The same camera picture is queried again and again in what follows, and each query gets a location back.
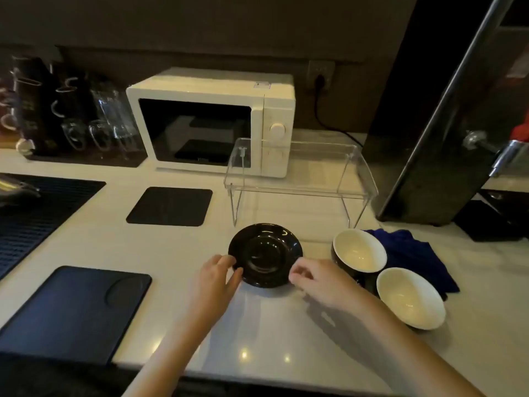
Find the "white countertop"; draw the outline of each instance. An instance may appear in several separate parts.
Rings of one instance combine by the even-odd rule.
[[[304,255],[329,257],[326,240],[345,226],[340,204],[318,202],[315,211],[314,200],[291,199],[307,197],[271,195],[275,199],[268,200],[251,194],[241,202],[240,222],[233,227],[222,175],[160,171],[150,161],[136,169],[84,166],[31,162],[0,150],[0,171],[107,182],[0,281],[0,326],[59,266],[148,273],[152,285],[113,358],[124,366],[147,361],[172,318],[184,312],[196,270],[214,253],[226,253],[240,228],[267,221],[295,234],[304,231]],[[212,189],[204,224],[127,224],[125,218],[150,186]],[[529,242],[474,243],[453,224],[378,223],[370,209],[359,228],[381,225],[388,231],[410,229],[415,238],[429,242],[461,288],[446,301],[446,323],[420,337],[488,396],[527,395]],[[242,284],[187,373],[334,391],[405,390],[391,362],[354,320],[323,310],[291,286],[263,290]]]

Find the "microwave dial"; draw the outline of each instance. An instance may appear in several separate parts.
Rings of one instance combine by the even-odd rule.
[[[283,138],[283,136],[285,136],[286,129],[283,124],[274,123],[270,126],[269,132],[270,132],[269,140],[273,142],[277,142],[277,141],[280,141]]]

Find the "clear acrylic shelf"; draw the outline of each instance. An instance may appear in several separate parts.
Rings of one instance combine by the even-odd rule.
[[[348,227],[351,222],[353,227],[358,224],[367,204],[378,194],[371,171],[355,145],[291,142],[289,146],[278,146],[261,141],[262,155],[289,153],[286,175],[282,178],[262,176],[264,167],[250,166],[251,153],[250,139],[237,139],[224,177],[234,226],[244,192],[340,198]],[[350,216],[345,199],[363,201],[354,217]]]

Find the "red object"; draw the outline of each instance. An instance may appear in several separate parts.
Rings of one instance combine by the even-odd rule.
[[[525,122],[512,130],[511,141],[529,142],[529,110],[525,115]]]

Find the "grate mat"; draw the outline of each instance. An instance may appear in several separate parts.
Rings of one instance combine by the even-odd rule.
[[[0,207],[0,280],[106,184],[4,174],[36,186],[41,198],[30,206]]]

